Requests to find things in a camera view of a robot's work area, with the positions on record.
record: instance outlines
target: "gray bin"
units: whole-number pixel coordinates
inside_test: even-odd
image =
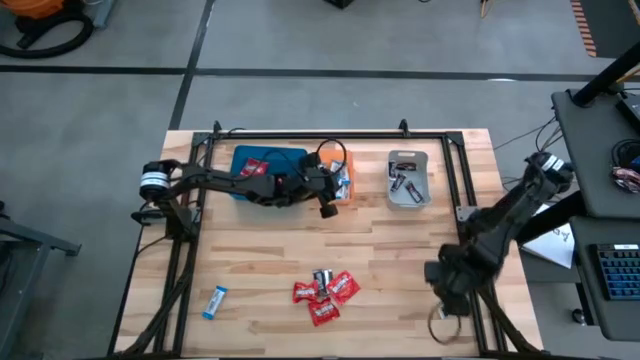
[[[389,161],[387,162],[387,198],[389,199],[389,207],[392,209],[422,209],[431,202],[431,195],[429,194],[429,182],[427,177],[427,161],[429,156],[423,151],[414,150],[393,150],[389,152]],[[391,192],[391,186],[393,185],[393,179],[389,178],[389,162],[395,161],[396,164],[404,162],[412,162],[416,164],[416,171],[402,171],[402,174],[407,177],[400,189],[395,192]],[[424,202],[416,203],[409,194],[409,191],[405,189],[405,185],[409,182],[413,182],[416,189],[424,197]]]

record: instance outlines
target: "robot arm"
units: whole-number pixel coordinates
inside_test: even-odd
[[[143,168],[140,196],[156,204],[174,200],[194,189],[206,189],[245,196],[249,201],[262,206],[285,207],[317,198],[321,215],[328,218],[336,215],[337,208],[329,205],[335,199],[339,185],[336,176],[319,166],[317,153],[302,158],[297,175],[287,174],[234,177],[228,172],[204,168],[198,165],[183,165],[176,160],[150,162]],[[182,177],[170,184],[170,176],[177,168]]]
[[[549,153],[535,153],[526,161],[524,176],[515,188],[463,223],[467,241],[443,245],[438,261],[425,263],[426,281],[442,300],[446,314],[469,315],[467,294],[498,276],[511,239],[545,201],[569,189],[573,179],[569,164]]]

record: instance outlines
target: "black floor line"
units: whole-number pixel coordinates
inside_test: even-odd
[[[182,75],[186,68],[114,67],[114,66],[41,66],[0,65],[0,73],[108,74],[108,75]]]
[[[213,12],[213,3],[216,0],[207,0],[202,11],[200,18],[200,25],[198,25],[198,32],[196,38],[193,41],[193,48],[191,48],[191,55],[189,55],[189,62],[187,63],[187,69],[184,77],[182,78],[182,84],[180,85],[180,91],[178,92],[178,98],[176,104],[173,107],[173,114],[171,114],[171,121],[169,122],[169,130],[178,130],[180,128],[180,122],[182,121],[182,114],[184,113],[184,107],[187,104],[187,97],[189,97],[189,90],[191,90],[191,83],[193,82],[193,76],[195,74],[198,60],[200,59],[200,53],[202,52],[202,44],[204,38],[207,35],[207,28],[209,27],[209,19]]]
[[[226,77],[299,77],[349,79],[416,79],[416,80],[514,80],[546,82],[587,82],[596,74],[519,74],[441,71],[379,70],[312,70],[312,69],[196,69],[197,76]]]

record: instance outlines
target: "concrete floor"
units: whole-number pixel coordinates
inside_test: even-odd
[[[184,68],[206,0],[120,1],[110,27],[74,53],[0,65]],[[359,0],[347,11],[320,0],[218,0],[200,68],[416,70],[595,74],[569,0]],[[52,43],[74,30],[56,29]],[[0,41],[15,41],[0,11]],[[25,225],[81,242],[52,256],[16,354],[46,359],[107,351],[139,227],[141,167],[155,159],[181,76],[0,73],[0,199]],[[582,83],[196,76],[180,129],[489,128],[495,145],[552,116],[550,94]],[[496,152],[519,176],[529,136]],[[562,142],[552,150],[568,158]],[[562,355],[636,358],[640,345],[570,322],[572,285],[530,287],[545,348]]]

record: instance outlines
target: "blue container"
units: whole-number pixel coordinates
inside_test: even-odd
[[[254,158],[256,160],[262,160],[264,155],[273,149],[278,150],[279,152],[273,152],[264,159],[264,161],[269,163],[269,167],[267,168],[267,174],[296,174],[296,171],[291,167],[291,164],[287,159],[285,159],[281,153],[285,154],[296,166],[296,169],[300,170],[298,167],[299,160],[307,155],[307,150],[298,149],[298,148],[279,148],[279,147],[271,147],[271,146],[250,146],[250,145],[239,145],[236,146],[236,149],[233,152],[233,160],[231,161],[231,175],[239,176],[240,172],[249,161],[249,158]],[[237,200],[247,200],[242,195],[231,194],[234,199]]]

